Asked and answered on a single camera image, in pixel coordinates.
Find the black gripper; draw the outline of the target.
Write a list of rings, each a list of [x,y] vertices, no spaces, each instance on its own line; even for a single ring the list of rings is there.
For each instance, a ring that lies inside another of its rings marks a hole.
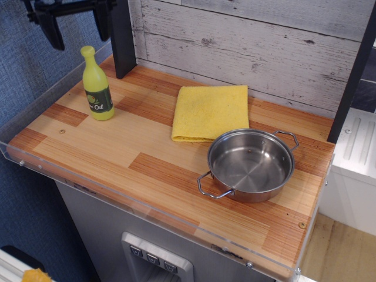
[[[30,21],[40,25],[54,49],[65,50],[56,17],[92,11],[102,41],[110,38],[110,14],[117,1],[23,1]]]

